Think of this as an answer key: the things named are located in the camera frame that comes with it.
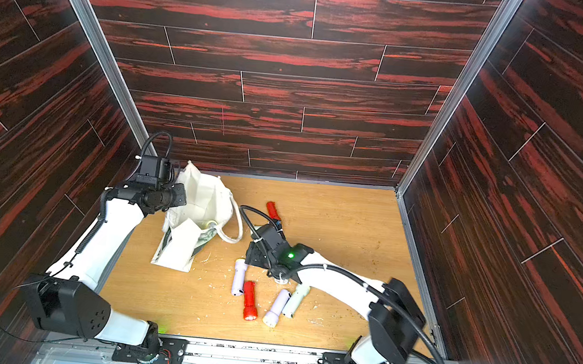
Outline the pale green flashlight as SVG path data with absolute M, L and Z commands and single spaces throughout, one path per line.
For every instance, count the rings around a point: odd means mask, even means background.
M 300 307 L 304 298 L 309 294 L 311 287 L 307 284 L 298 284 L 294 292 L 291 294 L 290 299 L 286 302 L 283 308 L 283 316 L 292 319 L 296 311 Z

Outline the white printed tote bag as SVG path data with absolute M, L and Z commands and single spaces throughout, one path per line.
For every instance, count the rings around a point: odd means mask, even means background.
M 221 178 L 203 174 L 189 162 L 177 182 L 184 185 L 186 204 L 166 212 L 163 238 L 152 263 L 189 272 L 196 255 L 213 238 L 229 244 L 241 241 L 243 221 L 232 191 Z

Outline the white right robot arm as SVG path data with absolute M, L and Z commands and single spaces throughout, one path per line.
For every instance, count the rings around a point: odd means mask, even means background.
M 360 314 L 370 331 L 354 343 L 351 364 L 406 364 L 425 326 L 424 314 L 403 282 L 358 276 L 301 243 L 284 241 L 273 248 L 265 238 L 253 241 L 246 264 L 267 269 L 275 281 L 292 279 L 323 291 Z

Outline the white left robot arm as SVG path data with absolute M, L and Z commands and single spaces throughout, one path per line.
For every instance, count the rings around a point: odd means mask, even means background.
M 186 204 L 184 185 L 164 187 L 124 182 L 105 190 L 96 222 L 43 275 L 22 287 L 28 312 L 40 330 L 114 342 L 156 358 L 161 349 L 158 326 L 116 312 L 96 291 L 122 243 L 147 217 Z

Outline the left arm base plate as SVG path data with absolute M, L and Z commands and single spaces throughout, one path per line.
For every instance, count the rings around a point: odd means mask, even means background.
M 117 344 L 111 359 L 130 364 L 183 364 L 188 344 L 185 338 L 161 335 L 157 342 L 148 338 L 139 346 Z

